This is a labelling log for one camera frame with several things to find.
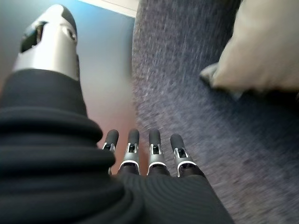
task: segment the black sleeve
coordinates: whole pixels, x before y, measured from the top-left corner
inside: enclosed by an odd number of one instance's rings
[[[206,178],[108,175],[80,83],[60,73],[12,74],[0,100],[0,220],[37,223],[232,223]]]

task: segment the white baseboard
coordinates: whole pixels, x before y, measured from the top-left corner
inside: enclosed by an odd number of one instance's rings
[[[139,0],[79,0],[130,17],[136,17]]]

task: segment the gray sofa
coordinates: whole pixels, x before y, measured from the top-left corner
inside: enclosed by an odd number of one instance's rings
[[[250,94],[235,101],[199,78],[219,60],[239,3],[140,0],[132,52],[138,126],[144,141],[149,128],[160,129],[172,175],[169,138],[181,134],[236,223],[298,223],[297,111]]]

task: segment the pillow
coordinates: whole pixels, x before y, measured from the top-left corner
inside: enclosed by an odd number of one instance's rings
[[[244,0],[219,62],[201,76],[229,91],[299,91],[299,0]]]

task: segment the robotic hand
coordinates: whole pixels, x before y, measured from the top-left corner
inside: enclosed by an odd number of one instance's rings
[[[111,130],[108,132],[103,149],[115,152],[118,140],[118,131]],[[128,136],[128,145],[125,152],[124,160],[120,165],[118,174],[132,173],[139,175],[139,156],[138,156],[139,132],[136,129],[130,131]],[[174,154],[174,161],[177,168],[177,177],[189,175],[205,176],[199,167],[194,163],[191,156],[187,153],[182,137],[179,134],[171,136],[171,147]],[[157,129],[151,129],[149,132],[149,168],[147,175],[167,175],[170,173],[164,158],[161,147],[160,132]]]
[[[25,31],[0,98],[1,223],[232,224],[182,137],[170,142],[171,177],[160,132],[149,132],[147,177],[139,171],[139,132],[131,130],[118,175],[110,168],[119,134],[102,150],[79,82],[71,13],[50,7]]]

